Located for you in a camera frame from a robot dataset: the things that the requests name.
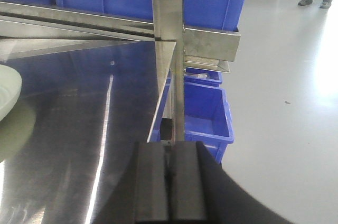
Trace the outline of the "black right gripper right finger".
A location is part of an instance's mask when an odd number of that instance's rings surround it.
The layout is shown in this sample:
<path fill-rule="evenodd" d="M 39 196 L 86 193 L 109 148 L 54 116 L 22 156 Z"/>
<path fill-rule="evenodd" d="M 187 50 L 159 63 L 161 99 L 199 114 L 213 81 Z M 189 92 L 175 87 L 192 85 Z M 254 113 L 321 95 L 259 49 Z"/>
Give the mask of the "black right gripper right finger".
<path fill-rule="evenodd" d="M 171 223 L 289 223 L 222 169 L 201 142 L 171 151 Z"/>

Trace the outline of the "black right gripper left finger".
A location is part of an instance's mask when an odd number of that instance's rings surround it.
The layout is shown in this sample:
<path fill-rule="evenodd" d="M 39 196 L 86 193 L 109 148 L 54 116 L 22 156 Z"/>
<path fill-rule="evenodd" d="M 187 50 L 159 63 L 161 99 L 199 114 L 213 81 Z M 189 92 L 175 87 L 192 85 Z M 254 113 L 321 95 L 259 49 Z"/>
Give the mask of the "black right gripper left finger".
<path fill-rule="evenodd" d="M 118 185 L 93 223 L 169 223 L 161 143 L 136 143 Z"/>

